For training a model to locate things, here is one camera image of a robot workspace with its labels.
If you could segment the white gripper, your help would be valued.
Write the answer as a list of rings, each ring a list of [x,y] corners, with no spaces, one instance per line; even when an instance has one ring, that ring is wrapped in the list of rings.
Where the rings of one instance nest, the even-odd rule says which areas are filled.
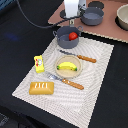
[[[86,0],[64,0],[66,17],[69,24],[74,24],[74,19],[80,15],[80,10],[86,9]]]

